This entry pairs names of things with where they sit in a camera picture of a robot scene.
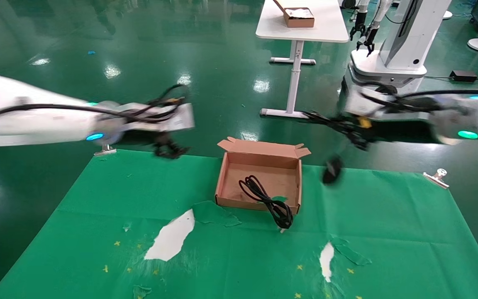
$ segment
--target green mat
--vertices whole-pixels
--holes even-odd
[[[420,174],[349,169],[326,187],[322,168],[304,165],[291,229],[280,233],[268,212],[201,204],[207,223],[178,255],[144,260],[161,227],[214,198],[220,162],[93,158],[0,282],[0,299],[478,299],[476,241],[449,191]],[[327,283],[319,256],[330,240],[340,248]]]

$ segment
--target cardboard box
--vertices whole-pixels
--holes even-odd
[[[283,196],[293,214],[302,205],[302,161],[311,154],[303,144],[287,145],[268,142],[237,140],[228,137],[218,146],[226,150],[215,201],[219,206],[266,211],[267,207],[246,195],[239,181],[254,175],[269,197]]]
[[[290,2],[285,2],[285,0],[274,0],[279,9],[283,12],[283,18],[285,19],[285,24],[289,28],[311,28],[315,26],[315,16],[311,10],[307,7],[291,7],[293,6]],[[289,16],[286,10],[297,10],[303,9],[308,10],[311,13],[311,18],[301,19]]]

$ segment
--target black power adapter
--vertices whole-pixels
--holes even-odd
[[[475,82],[477,75],[472,71],[452,71],[449,75],[453,81]]]

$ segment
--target white patch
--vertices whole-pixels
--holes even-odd
[[[145,254],[146,260],[168,261],[180,252],[185,238],[195,226],[193,210],[171,221],[160,229],[154,244]]]
[[[320,267],[322,267],[322,275],[326,278],[327,282],[332,282],[330,277],[332,276],[332,270],[329,268],[329,264],[332,262],[332,258],[335,255],[335,250],[331,242],[328,242],[322,252],[320,253]]]

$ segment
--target green floor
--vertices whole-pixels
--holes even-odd
[[[326,127],[261,119],[284,108],[291,66],[271,66],[290,42],[255,31],[262,0],[0,0],[0,75],[94,102],[142,102],[177,81],[191,87],[197,127],[176,134],[192,155],[220,157],[222,138],[305,143],[307,164],[321,164],[342,136]],[[452,12],[466,12],[454,0]],[[345,19],[349,13],[343,12]],[[452,69],[478,74],[468,17],[444,21],[429,51],[429,76]],[[383,22],[377,41],[387,34]],[[355,43],[307,42],[298,110],[334,110]],[[421,90],[472,88],[425,79]],[[76,180],[97,147],[88,142],[0,148],[0,279]],[[448,171],[446,182],[478,241],[478,142],[377,144],[345,152],[348,167],[402,172]]]

